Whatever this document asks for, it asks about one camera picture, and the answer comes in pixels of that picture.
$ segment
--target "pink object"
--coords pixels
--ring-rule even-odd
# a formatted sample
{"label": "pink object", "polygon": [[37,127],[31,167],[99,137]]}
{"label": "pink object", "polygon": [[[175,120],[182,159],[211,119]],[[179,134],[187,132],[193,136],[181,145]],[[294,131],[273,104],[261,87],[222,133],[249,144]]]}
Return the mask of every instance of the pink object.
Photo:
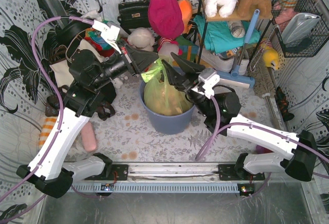
{"label": "pink object", "polygon": [[282,11],[280,13],[280,15],[275,18],[276,23],[280,27],[281,33],[284,31],[284,29],[288,25],[288,23],[285,23],[285,22],[290,21],[296,14],[297,14],[297,12],[295,12],[293,8],[287,8],[287,10]]}
{"label": "pink object", "polygon": [[175,39],[184,31],[177,0],[150,0],[149,21],[160,36]]}
{"label": "pink object", "polygon": [[97,149],[97,140],[91,122],[87,122],[81,129],[82,145],[86,152],[92,152]]}

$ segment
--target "yellow toy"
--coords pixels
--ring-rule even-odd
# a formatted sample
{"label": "yellow toy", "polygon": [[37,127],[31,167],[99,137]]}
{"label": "yellow toy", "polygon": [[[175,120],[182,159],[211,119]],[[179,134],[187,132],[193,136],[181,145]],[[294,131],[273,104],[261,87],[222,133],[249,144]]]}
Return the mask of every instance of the yellow toy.
{"label": "yellow toy", "polygon": [[271,67],[274,70],[279,68],[279,54],[272,47],[272,43],[268,40],[261,42],[261,50],[263,50],[263,61],[266,67]]}

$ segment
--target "green plastic bag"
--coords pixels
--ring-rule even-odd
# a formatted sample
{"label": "green plastic bag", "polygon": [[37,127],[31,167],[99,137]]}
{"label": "green plastic bag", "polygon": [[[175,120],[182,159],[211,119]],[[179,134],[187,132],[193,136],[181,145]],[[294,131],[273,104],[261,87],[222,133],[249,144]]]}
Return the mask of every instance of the green plastic bag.
{"label": "green plastic bag", "polygon": [[147,82],[144,89],[144,103],[151,111],[165,116],[181,115],[192,107],[185,93],[178,91],[168,82],[161,60],[157,60],[150,69],[142,73]]}

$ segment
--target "black bag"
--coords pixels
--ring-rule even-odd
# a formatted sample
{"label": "black bag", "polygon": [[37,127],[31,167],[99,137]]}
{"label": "black bag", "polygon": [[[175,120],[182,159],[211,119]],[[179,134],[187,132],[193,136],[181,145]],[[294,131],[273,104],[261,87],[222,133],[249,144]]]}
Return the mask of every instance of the black bag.
{"label": "black bag", "polygon": [[138,2],[125,2],[118,5],[118,21],[124,30],[136,29],[139,27],[151,27],[149,22],[148,10],[150,2],[141,0]]}

